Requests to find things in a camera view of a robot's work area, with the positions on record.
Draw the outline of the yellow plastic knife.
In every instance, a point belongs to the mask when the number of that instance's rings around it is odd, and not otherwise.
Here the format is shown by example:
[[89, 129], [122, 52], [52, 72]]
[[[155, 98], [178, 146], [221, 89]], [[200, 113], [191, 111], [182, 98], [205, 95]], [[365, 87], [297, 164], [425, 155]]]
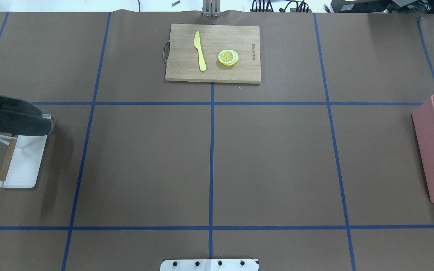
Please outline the yellow plastic knife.
[[194, 48], [197, 50], [199, 70], [201, 72], [205, 72], [207, 69], [207, 66], [206, 66], [204, 56], [203, 56], [202, 46], [200, 43], [200, 31], [195, 32], [193, 44], [194, 44]]

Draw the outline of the white towel rack stand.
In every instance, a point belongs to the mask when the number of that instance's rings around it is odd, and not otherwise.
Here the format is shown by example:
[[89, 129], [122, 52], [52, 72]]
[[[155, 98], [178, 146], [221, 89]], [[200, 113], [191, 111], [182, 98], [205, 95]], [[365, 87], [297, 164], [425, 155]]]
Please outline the white towel rack stand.
[[[43, 117], [52, 118], [46, 113]], [[0, 170], [0, 187], [33, 188], [36, 185], [47, 137], [0, 133], [0, 142], [7, 146]]]

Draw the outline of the yellow lemon slice toy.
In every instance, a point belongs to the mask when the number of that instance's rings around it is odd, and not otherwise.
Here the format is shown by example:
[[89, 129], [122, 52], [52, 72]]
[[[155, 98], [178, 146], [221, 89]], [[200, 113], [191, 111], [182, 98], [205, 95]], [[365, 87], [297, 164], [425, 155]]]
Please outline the yellow lemon slice toy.
[[217, 59], [224, 66], [233, 66], [238, 63], [239, 55], [234, 50], [225, 49], [219, 52]]

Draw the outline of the aluminium frame post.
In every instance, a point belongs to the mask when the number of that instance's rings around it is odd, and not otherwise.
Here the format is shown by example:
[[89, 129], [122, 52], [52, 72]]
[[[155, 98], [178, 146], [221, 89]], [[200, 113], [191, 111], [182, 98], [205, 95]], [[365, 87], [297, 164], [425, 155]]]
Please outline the aluminium frame post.
[[203, 17], [220, 17], [221, 16], [221, 9], [220, 0], [204, 0], [203, 1]]

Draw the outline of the wooden cutting board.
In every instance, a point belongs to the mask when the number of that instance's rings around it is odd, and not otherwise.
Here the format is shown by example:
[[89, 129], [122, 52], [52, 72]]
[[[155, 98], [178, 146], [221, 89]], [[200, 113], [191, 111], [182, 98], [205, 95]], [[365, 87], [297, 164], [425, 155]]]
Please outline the wooden cutting board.
[[[195, 32], [200, 31], [200, 43], [207, 69], [199, 70]], [[261, 54], [258, 26], [226, 26], [203, 24], [171, 24], [169, 54], [165, 79], [172, 82], [213, 82], [225, 84], [260, 84]], [[217, 57], [222, 50], [234, 50], [239, 61], [224, 66]]]

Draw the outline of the grey cloth towel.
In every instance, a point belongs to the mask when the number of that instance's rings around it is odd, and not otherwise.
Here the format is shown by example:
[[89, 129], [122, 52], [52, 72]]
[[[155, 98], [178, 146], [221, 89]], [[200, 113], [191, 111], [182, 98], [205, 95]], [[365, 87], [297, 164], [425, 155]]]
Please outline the grey cloth towel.
[[55, 124], [52, 118], [43, 115], [43, 111], [32, 103], [0, 95], [0, 133], [38, 137], [48, 135]]

